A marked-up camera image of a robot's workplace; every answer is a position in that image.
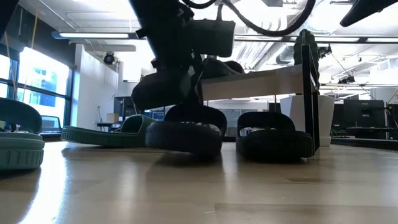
wooden table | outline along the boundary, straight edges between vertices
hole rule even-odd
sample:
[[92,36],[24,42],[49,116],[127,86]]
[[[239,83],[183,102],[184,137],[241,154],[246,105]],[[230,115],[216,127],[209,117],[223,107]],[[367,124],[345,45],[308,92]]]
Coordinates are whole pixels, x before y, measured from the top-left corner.
[[398,154],[332,146],[257,164],[224,143],[203,163],[150,149],[48,143],[42,167],[2,173],[1,223],[397,223]]

ceiling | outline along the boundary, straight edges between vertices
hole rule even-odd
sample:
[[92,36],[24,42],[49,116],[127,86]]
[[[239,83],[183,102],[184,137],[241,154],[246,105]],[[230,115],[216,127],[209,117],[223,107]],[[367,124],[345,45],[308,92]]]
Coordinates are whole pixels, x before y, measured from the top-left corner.
[[[261,0],[240,0],[236,1],[235,5],[255,24],[277,30],[285,29],[305,3],[306,0],[297,0],[296,5],[276,8],[267,7]],[[128,0],[20,0],[20,5],[33,14],[38,12],[40,19],[62,32],[134,32],[139,28]],[[350,7],[330,5],[330,0],[318,0],[303,28],[316,34],[327,35],[398,36],[398,22],[392,19],[398,13],[398,4],[343,28],[339,22]],[[195,18],[214,19],[216,9],[217,6],[211,6],[205,10],[195,10]],[[252,32],[229,9],[223,10],[223,19],[237,22],[236,33]],[[135,45],[135,54],[140,55],[145,67],[150,67],[149,62],[153,59],[148,44],[142,40],[96,40],[91,41],[91,44]],[[237,60],[245,68],[258,70],[285,66],[276,65],[275,58],[286,44],[237,42],[234,47],[232,57],[224,60]],[[339,77],[344,76],[345,70],[353,70],[357,82],[376,82],[377,79],[370,79],[370,68],[385,59],[398,57],[398,45],[331,44],[331,48],[333,55],[328,55],[320,61],[322,83],[337,83]]]

green slide sandal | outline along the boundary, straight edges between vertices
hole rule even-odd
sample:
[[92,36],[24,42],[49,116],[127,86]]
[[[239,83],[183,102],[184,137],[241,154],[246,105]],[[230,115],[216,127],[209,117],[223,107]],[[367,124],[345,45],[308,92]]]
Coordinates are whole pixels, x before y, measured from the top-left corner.
[[145,147],[146,129],[154,121],[141,114],[132,115],[123,122],[120,133],[67,126],[62,129],[61,140],[106,147]]
[[0,132],[0,170],[35,169],[44,156],[44,141],[38,135],[42,117],[33,107],[0,98],[0,121],[18,124],[28,133]]

shelf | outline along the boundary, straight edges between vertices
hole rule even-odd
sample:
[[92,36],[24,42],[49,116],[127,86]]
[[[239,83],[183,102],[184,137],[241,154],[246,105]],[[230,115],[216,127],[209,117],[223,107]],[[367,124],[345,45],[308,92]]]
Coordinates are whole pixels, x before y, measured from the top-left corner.
[[204,100],[303,92],[302,65],[202,80]]

